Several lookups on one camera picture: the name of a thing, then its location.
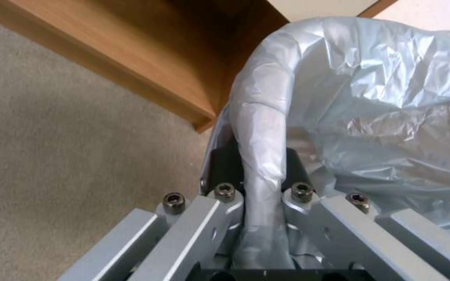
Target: hex socket screw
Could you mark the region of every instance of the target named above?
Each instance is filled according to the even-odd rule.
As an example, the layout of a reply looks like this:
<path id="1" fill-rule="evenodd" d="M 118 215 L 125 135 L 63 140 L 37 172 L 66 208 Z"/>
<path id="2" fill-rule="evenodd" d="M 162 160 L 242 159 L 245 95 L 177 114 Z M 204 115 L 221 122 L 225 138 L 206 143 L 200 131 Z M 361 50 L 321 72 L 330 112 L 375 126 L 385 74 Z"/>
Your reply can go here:
<path id="1" fill-rule="evenodd" d="M 214 197 L 223 203 L 234 201 L 236 188 L 231 183 L 219 183 L 214 187 Z"/>
<path id="2" fill-rule="evenodd" d="M 357 209 L 361 210 L 363 213 L 368 213 L 370 208 L 369 198 L 362 193 L 352 192 L 345 197 L 348 202 L 356 206 Z"/>
<path id="3" fill-rule="evenodd" d="M 164 211 L 171 215 L 178 215 L 185 210 L 185 197 L 179 192 L 166 194 L 162 201 Z"/>
<path id="4" fill-rule="evenodd" d="M 308 183 L 293 183 L 291 186 L 291 198 L 298 203 L 308 203 L 312 200 L 314 188 Z"/>

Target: wooden furniture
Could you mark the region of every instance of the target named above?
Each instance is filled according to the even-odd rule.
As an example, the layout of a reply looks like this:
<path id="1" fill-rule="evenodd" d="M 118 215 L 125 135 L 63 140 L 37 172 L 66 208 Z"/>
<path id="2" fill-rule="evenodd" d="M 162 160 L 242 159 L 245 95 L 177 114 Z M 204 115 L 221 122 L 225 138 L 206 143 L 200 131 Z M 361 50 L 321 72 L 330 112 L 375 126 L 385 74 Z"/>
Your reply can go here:
<path id="1" fill-rule="evenodd" d="M 266 0 L 0 0 L 2 25 L 198 132 L 213 125 L 257 44 L 288 22 Z"/>

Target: silver metal frame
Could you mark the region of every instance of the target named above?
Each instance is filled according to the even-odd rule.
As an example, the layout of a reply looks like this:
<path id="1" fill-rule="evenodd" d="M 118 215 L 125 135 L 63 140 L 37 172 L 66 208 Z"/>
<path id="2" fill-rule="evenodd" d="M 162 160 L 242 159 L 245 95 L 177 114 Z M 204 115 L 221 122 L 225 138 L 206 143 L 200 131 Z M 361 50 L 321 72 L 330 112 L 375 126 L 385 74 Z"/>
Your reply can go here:
<path id="1" fill-rule="evenodd" d="M 123 280 L 166 232 L 164 220 L 135 209 L 70 267 L 59 281 Z"/>
<path id="2" fill-rule="evenodd" d="M 343 196 L 323 198 L 296 226 L 334 268 L 362 265 L 375 279 L 447 280 Z"/>
<path id="3" fill-rule="evenodd" d="M 381 215 L 375 221 L 450 278 L 449 232 L 411 209 Z"/>
<path id="4" fill-rule="evenodd" d="M 182 281 L 192 268 L 211 262 L 230 217 L 220 201 L 197 196 L 141 263 L 129 281 Z"/>

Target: white wall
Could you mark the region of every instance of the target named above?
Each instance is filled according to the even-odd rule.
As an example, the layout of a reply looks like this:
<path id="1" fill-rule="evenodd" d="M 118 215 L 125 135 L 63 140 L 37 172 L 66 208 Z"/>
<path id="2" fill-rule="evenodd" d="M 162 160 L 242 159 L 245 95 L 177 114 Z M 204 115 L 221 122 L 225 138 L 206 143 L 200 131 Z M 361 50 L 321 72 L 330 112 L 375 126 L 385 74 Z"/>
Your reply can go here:
<path id="1" fill-rule="evenodd" d="M 377 0 L 268 0 L 289 21 L 316 16 L 357 16 Z"/>
<path id="2" fill-rule="evenodd" d="M 424 30 L 450 30 L 450 0 L 398 0 L 375 18 Z"/>

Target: wrinkled plastic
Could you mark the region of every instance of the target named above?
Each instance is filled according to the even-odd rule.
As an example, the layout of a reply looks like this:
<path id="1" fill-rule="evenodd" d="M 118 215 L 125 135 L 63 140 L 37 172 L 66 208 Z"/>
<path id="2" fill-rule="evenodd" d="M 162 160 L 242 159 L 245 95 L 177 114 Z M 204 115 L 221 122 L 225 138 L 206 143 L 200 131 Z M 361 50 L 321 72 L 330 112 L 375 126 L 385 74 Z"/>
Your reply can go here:
<path id="1" fill-rule="evenodd" d="M 382 212 L 412 208 L 450 231 L 450 32 L 364 18 L 286 25 L 237 75 L 209 149 L 230 127 L 247 192 L 237 267 L 293 266 L 286 146 L 320 196 L 360 190 Z"/>

